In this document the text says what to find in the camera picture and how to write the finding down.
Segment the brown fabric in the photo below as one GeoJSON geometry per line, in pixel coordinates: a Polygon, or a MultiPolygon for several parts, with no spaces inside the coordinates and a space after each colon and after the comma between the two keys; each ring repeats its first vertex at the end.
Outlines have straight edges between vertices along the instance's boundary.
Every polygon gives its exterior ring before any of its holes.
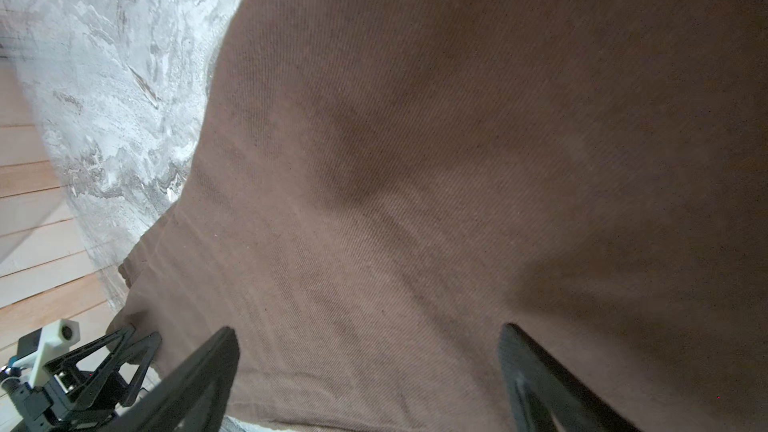
{"type": "Polygon", "coordinates": [[[113,323],[229,413],[511,430],[518,322],[646,431],[765,430],[765,0],[243,0],[113,323]]]}

